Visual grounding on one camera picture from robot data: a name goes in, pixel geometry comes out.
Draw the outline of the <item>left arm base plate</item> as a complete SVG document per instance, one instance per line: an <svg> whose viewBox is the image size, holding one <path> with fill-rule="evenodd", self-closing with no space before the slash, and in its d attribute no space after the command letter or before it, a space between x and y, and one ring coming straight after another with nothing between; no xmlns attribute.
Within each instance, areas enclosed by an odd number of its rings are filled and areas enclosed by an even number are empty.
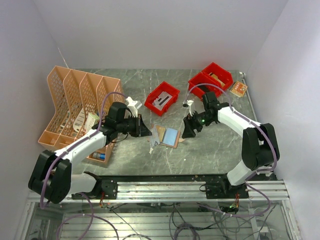
<svg viewBox="0 0 320 240"><path fill-rule="evenodd" d="M69 195L72 196L74 200L80 200L84 197L81 195L84 193L89 199L106 199L106 200L115 200L118 193L118 184L117 182L111 179L104 179L102 181L93 181L93 182L76 182L72 183Z"/></svg>

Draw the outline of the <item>brown leather card holder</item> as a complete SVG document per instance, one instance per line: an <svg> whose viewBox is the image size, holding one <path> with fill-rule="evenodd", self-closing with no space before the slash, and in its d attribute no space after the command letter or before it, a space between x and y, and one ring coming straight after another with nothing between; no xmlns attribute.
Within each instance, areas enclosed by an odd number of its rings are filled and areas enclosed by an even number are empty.
<svg viewBox="0 0 320 240"><path fill-rule="evenodd" d="M156 129L157 129L157 133L160 140L159 145L176 149L179 143L182 143L185 141L185 139L182 138L180 130L176 130L170 127L164 127L158 124L153 124L151 126L151 129L153 126L156 126Z"/></svg>

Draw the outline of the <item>red bin with cards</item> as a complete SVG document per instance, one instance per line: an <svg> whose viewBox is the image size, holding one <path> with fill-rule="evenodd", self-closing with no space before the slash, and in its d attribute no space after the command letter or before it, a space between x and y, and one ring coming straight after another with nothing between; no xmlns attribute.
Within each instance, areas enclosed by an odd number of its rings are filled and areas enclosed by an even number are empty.
<svg viewBox="0 0 320 240"><path fill-rule="evenodd" d="M180 90L163 81L146 98L144 106L161 117L178 100Z"/></svg>

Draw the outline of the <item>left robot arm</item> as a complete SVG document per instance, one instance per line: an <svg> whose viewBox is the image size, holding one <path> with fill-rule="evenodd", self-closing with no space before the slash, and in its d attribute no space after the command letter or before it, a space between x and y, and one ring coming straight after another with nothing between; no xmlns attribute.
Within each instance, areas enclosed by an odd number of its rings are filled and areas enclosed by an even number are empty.
<svg viewBox="0 0 320 240"><path fill-rule="evenodd" d="M41 204L48 200L58 204L67 195L99 199L114 192L107 190L103 179L93 173L74 174L73 167L95 151L114 143L119 134L134 138L149 137L152 132L143 123L142 116L125 117L128 107L113 102L104 122L96 124L83 137L56 151L44 150L37 158L28 181L28 188L40 195Z"/></svg>

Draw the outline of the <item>white credit card stack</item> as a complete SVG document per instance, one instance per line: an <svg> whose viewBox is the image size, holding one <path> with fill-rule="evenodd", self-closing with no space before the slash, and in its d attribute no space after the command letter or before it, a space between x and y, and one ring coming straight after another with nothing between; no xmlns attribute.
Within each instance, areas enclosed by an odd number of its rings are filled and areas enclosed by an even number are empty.
<svg viewBox="0 0 320 240"><path fill-rule="evenodd" d="M172 95L170 95L168 92L163 91L152 103L152 105L158 109L162 110L164 106L172 99Z"/></svg>

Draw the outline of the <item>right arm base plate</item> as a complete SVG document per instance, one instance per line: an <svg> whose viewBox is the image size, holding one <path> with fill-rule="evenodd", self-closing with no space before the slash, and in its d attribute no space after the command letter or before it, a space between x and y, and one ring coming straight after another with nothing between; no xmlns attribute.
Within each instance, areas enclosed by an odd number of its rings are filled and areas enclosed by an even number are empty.
<svg viewBox="0 0 320 240"><path fill-rule="evenodd" d="M247 199L249 197L247 187L244 184L232 186L228 182L206 182L199 187L205 193L207 199Z"/></svg>

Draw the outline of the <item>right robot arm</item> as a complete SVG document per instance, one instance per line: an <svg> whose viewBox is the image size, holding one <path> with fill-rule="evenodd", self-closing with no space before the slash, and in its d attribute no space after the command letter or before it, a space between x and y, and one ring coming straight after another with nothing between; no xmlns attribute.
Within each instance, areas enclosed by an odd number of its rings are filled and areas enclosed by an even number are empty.
<svg viewBox="0 0 320 240"><path fill-rule="evenodd" d="M245 189L245 182L259 172L271 172L280 152L275 128L270 123L259 123L238 112L228 102L219 102L214 92L202 95L203 112L197 112L192 100L183 106L189 113L183 118L183 139L194 138L204 126L221 123L242 138L240 162L228 173L213 177L204 185L211 199L231 198Z"/></svg>

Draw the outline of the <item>magnetic stripe card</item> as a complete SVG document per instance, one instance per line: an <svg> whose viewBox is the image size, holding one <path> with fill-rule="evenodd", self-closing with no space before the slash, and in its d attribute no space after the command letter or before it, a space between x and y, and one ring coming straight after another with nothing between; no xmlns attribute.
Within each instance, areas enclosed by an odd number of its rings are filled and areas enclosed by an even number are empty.
<svg viewBox="0 0 320 240"><path fill-rule="evenodd" d="M150 131L152 135L150 136L149 142L150 142L150 146L153 148L160 144L160 139L159 139L158 131L155 125L152 127Z"/></svg>

